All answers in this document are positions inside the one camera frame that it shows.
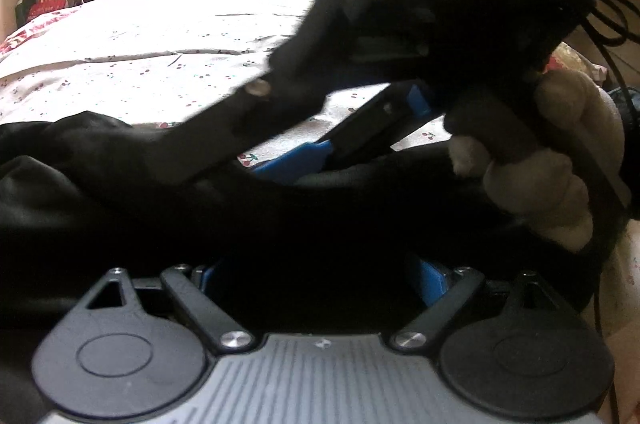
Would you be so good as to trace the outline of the white gloved right hand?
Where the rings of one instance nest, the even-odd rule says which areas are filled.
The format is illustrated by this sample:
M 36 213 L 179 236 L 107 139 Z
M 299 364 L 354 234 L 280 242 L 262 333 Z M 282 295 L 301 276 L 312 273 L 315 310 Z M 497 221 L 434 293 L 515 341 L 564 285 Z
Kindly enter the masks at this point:
M 454 173 L 477 176 L 488 199 L 571 252 L 592 238 L 589 178 L 572 152 L 622 188 L 623 121 L 587 74 L 555 69 L 512 80 L 502 94 L 446 114 Z

